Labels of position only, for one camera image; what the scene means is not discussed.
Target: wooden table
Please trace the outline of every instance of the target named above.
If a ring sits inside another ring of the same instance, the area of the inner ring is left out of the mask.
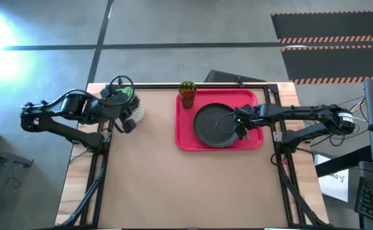
[[[217,83],[219,85],[230,84],[230,83]],[[262,83],[245,83],[245,85],[251,84],[262,84]],[[277,84],[278,92],[280,95],[280,102],[282,106],[299,105],[296,90],[292,82],[278,82],[278,83],[264,83],[264,84]],[[100,97],[100,90],[105,84],[89,84],[88,92]],[[286,121],[286,128],[288,130],[299,130],[304,128],[302,121]],[[97,125],[79,125],[79,130],[84,132],[95,132],[97,130]],[[308,144],[300,144],[301,148],[309,150]],[[85,151],[85,149],[79,144],[73,147],[72,157]],[[60,224],[68,218],[71,212],[77,207],[80,200],[83,198],[86,183],[89,176],[89,166],[91,162],[91,153],[85,153],[80,158],[77,158],[68,168],[66,175],[65,185],[63,189],[63,194],[61,197],[59,211],[56,217],[56,223]],[[317,216],[328,223],[328,217],[326,213],[326,208],[324,206],[323,197],[320,191],[319,182],[317,180],[317,174],[314,167],[314,162],[312,155],[304,151],[297,151],[293,154],[293,162],[296,169],[296,176],[298,179],[298,184],[300,188],[300,193],[312,208],[312,210],[317,214]],[[91,221],[91,217],[94,211],[94,197],[89,206],[88,222]],[[296,205],[294,204],[293,197],[290,195],[291,209],[293,213],[294,222],[298,222],[298,217],[296,214]]]

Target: white paper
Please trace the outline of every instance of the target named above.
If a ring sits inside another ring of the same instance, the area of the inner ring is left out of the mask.
[[[322,155],[314,157],[314,164],[318,165],[330,160]],[[348,169],[319,178],[321,193],[348,202]]]

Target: concrete floor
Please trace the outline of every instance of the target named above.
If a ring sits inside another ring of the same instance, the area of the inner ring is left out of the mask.
[[[106,5],[107,0],[0,0],[0,47],[94,45]],[[270,13],[345,10],[373,10],[373,0],[115,0],[105,44],[276,42]],[[31,169],[15,168],[22,186],[6,189],[0,198],[0,229],[53,226],[72,145],[56,135],[24,132],[19,105],[51,100],[71,88],[85,89],[93,54],[94,50],[0,51],[0,149],[34,159]],[[265,47],[103,50],[95,82],[119,74],[135,82],[199,82],[211,69],[288,81],[279,49]],[[363,95],[362,88],[362,84],[296,87],[303,105],[343,102]],[[366,133],[338,148],[324,142],[313,150],[340,156],[368,142]],[[332,224],[358,227],[358,216],[347,209],[348,204],[325,201]]]

